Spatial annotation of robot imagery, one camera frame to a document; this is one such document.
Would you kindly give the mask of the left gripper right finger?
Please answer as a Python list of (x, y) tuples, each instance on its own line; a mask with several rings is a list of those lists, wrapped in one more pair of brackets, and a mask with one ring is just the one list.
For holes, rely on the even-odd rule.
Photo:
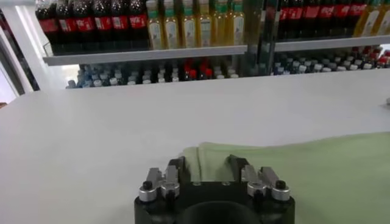
[(247, 159), (235, 155), (229, 155), (227, 162), (234, 181), (245, 185), (248, 196), (253, 199), (271, 197), (275, 201), (289, 200), (289, 187), (271, 167), (257, 170)]

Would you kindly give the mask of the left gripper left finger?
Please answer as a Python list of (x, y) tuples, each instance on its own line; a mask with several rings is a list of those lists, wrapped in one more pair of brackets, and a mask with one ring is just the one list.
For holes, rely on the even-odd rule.
[(171, 159), (164, 173), (157, 167), (149, 169), (146, 180), (138, 190), (138, 198), (140, 201), (155, 201), (158, 196), (166, 198), (170, 192), (177, 198), (180, 187), (190, 180), (185, 157)]

